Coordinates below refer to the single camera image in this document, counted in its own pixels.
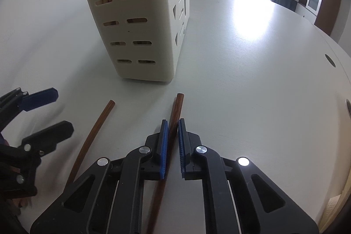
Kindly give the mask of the person left hand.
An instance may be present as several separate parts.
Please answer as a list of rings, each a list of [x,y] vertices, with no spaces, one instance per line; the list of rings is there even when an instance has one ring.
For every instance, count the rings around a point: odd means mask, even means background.
[[[13,199],[1,198],[1,221],[17,221],[21,210],[27,208],[31,203],[31,197]]]

